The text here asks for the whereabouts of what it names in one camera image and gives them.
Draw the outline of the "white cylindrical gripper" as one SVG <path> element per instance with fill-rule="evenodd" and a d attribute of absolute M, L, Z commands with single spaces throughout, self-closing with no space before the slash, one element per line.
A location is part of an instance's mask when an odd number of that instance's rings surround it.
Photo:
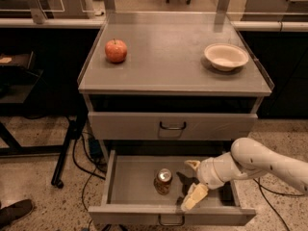
<path fill-rule="evenodd" d="M 184 164 L 196 171 L 197 179 L 200 182 L 199 184 L 192 183 L 188 194 L 181 204 L 181 210 L 186 212 L 203 200 L 208 195 L 209 189 L 215 190 L 225 184 L 223 174 L 225 164 L 223 160 L 218 160 L 213 157 L 201 163 L 197 160 L 186 160 Z"/>

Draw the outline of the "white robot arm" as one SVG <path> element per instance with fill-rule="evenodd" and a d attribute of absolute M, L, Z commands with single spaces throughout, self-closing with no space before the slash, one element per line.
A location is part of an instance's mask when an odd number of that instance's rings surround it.
<path fill-rule="evenodd" d="M 181 210 L 187 212 L 201 202 L 209 190 L 233 180 L 247 180 L 270 173 L 303 194 L 308 193 L 308 163 L 278 154 L 250 138 L 235 140 L 229 152 L 203 161 L 187 160 L 199 181 L 192 184 Z"/>

